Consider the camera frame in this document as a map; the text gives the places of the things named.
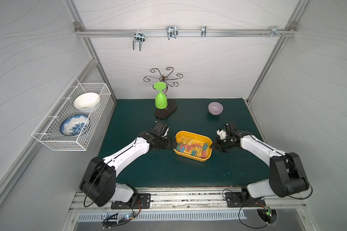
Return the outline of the yellow plastic storage box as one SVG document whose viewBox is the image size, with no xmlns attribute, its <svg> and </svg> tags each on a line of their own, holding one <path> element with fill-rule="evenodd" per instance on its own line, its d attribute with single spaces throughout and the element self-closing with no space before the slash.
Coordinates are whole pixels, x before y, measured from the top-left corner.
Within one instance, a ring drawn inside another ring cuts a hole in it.
<svg viewBox="0 0 347 231">
<path fill-rule="evenodd" d="M 175 137 L 177 145 L 174 151 L 177 155 L 200 162 L 205 162 L 211 157 L 210 146 L 213 142 L 209 137 L 188 131 L 179 131 Z"/>
</svg>

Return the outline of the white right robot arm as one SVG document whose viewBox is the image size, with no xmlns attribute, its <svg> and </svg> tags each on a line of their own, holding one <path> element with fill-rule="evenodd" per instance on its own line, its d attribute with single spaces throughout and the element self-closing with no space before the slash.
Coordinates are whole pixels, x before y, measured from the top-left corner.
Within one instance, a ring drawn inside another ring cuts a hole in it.
<svg viewBox="0 0 347 231">
<path fill-rule="evenodd" d="M 248 184 L 244 190 L 246 196 L 284 198 L 308 190 L 310 190 L 309 196 L 312 195 L 313 188 L 298 154 L 278 150 L 245 131 L 217 130 L 216 133 L 218 138 L 211 145 L 212 149 L 228 152 L 233 147 L 239 147 L 250 152 L 269 167 L 269 178 Z"/>
</svg>

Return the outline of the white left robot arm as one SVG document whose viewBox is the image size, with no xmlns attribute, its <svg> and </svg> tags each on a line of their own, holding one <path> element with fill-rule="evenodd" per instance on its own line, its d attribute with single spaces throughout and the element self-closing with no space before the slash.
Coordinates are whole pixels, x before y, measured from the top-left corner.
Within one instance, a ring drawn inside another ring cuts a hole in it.
<svg viewBox="0 0 347 231">
<path fill-rule="evenodd" d="M 79 189 L 98 207 L 109 201 L 123 202 L 132 207 L 136 203 L 138 192 L 128 184 L 117 183 L 118 175 L 152 149 L 173 150 L 176 146 L 176 137 L 156 137 L 147 131 L 142 132 L 118 152 L 105 158 L 93 158 L 86 168 Z"/>
</svg>

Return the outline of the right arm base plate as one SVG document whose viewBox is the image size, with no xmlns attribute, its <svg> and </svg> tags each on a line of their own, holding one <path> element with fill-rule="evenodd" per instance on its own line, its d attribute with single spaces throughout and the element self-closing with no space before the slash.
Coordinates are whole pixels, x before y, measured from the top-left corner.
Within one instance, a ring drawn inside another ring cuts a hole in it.
<svg viewBox="0 0 347 231">
<path fill-rule="evenodd" d="M 253 198 L 246 191 L 223 193 L 228 208 L 263 208 L 266 207 L 265 200 L 261 197 Z"/>
</svg>

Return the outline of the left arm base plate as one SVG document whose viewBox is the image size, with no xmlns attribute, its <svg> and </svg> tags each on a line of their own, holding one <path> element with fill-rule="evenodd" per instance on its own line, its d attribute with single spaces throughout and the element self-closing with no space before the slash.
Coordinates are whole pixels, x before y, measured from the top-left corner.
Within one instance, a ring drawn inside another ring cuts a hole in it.
<svg viewBox="0 0 347 231">
<path fill-rule="evenodd" d="M 133 209 L 139 210 L 139 209 L 149 209 L 150 208 L 150 202 L 151 202 L 151 194 L 150 193 L 138 193 L 134 194 L 133 197 L 126 203 L 121 201 L 113 201 L 111 204 L 112 210 L 118 210 L 118 209 Z"/>
</svg>

